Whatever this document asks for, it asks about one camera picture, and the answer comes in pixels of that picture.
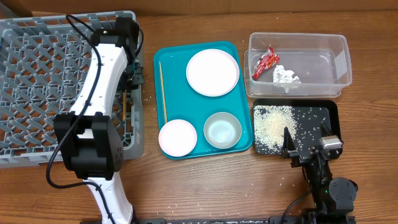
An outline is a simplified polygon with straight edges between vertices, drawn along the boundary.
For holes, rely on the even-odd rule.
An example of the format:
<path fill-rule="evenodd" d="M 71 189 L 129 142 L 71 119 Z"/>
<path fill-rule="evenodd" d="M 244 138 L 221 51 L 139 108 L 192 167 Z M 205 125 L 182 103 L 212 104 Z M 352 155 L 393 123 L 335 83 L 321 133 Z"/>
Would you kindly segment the grey-green bowl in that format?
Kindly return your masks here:
<path fill-rule="evenodd" d="M 218 149 L 229 149 L 236 145 L 242 135 L 243 129 L 239 120 L 227 112 L 212 114 L 203 127 L 207 142 Z"/>

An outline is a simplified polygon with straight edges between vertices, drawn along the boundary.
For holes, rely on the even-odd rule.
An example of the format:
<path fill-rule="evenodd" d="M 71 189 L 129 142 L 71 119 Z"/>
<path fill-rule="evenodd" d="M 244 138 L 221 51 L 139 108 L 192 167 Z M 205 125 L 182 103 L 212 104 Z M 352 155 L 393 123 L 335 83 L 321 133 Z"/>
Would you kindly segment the white tissue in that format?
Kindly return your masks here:
<path fill-rule="evenodd" d="M 272 74 L 273 82 L 276 83 L 277 87 L 284 88 L 285 92 L 298 88 L 301 81 L 295 72 L 292 70 L 285 70 L 283 65 L 277 65 Z"/>

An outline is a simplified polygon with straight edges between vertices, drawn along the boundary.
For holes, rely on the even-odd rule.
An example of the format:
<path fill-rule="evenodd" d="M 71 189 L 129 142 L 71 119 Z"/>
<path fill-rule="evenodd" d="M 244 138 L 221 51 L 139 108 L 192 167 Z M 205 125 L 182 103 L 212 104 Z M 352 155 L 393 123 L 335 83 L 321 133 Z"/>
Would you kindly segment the white rice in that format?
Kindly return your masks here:
<path fill-rule="evenodd" d="M 259 154 L 280 154 L 284 128 L 288 127 L 297 150 L 307 151 L 318 145 L 320 123 L 330 126 L 325 107 L 257 105 L 254 112 L 254 148 Z"/>

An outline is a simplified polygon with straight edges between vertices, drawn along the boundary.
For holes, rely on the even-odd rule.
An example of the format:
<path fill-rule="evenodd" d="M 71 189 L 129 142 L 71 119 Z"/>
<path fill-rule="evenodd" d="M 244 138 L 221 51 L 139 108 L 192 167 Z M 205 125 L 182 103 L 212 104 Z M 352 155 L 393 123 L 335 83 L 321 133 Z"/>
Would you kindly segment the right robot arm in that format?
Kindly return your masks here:
<path fill-rule="evenodd" d="M 291 167 L 300 167 L 307 180 L 309 190 L 294 200 L 280 217 L 279 223 L 355 223 L 355 217 L 349 216 L 354 210 L 358 185 L 347 178 L 334 178 L 329 161 L 337 159 L 343 151 L 343 141 L 331 133 L 323 123 L 320 124 L 322 137 L 319 145 L 309 151 L 296 149 L 288 128 L 284 129 L 282 158 L 291 159 Z M 290 209 L 311 195 L 314 208 L 309 208 L 297 217 L 288 217 Z"/>

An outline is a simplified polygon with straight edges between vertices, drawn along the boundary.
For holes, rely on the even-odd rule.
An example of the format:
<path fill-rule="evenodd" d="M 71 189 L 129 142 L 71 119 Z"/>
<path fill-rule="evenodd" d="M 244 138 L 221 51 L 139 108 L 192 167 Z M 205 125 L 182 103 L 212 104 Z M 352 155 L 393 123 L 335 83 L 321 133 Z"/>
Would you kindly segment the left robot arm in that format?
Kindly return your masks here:
<path fill-rule="evenodd" d="M 102 223 L 137 223 L 119 173 L 124 146 L 111 115 L 119 84 L 134 76 L 144 34 L 133 19 L 119 17 L 113 28 L 96 29 L 90 37 L 82 37 L 91 47 L 90 66 L 73 106 L 53 120 L 58 146 L 47 165 L 46 179 L 52 187 L 59 188 L 50 173 L 60 153 L 66 169 L 79 179 L 66 188 L 88 186 Z"/>

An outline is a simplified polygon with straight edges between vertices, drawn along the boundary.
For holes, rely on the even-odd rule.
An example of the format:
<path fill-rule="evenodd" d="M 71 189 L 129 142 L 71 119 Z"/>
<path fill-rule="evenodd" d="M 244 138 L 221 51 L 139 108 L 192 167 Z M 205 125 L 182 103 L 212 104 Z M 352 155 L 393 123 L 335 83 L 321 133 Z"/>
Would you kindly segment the red snack wrapper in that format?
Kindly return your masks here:
<path fill-rule="evenodd" d="M 273 67 L 280 60 L 280 57 L 275 53 L 273 47 L 270 45 L 268 50 L 260 57 L 254 66 L 252 78 L 257 80 L 261 74 Z"/>

